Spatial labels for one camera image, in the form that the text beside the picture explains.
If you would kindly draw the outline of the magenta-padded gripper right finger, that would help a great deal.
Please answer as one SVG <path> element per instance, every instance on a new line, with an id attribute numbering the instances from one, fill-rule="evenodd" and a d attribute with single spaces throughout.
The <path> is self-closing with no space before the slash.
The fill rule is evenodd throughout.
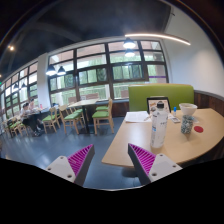
<path id="1" fill-rule="evenodd" d="M 142 185 L 147 185 L 181 170 L 181 167 L 165 154 L 155 155 L 131 143 L 128 144 L 128 154 Z"/>

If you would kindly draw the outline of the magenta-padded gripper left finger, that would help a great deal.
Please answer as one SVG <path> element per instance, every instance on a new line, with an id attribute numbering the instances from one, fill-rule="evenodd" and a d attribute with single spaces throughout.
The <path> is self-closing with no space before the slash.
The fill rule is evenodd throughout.
<path id="1" fill-rule="evenodd" d="M 59 156 L 46 168 L 46 171 L 82 186 L 94 154 L 94 145 L 90 144 L 68 157 Z"/>

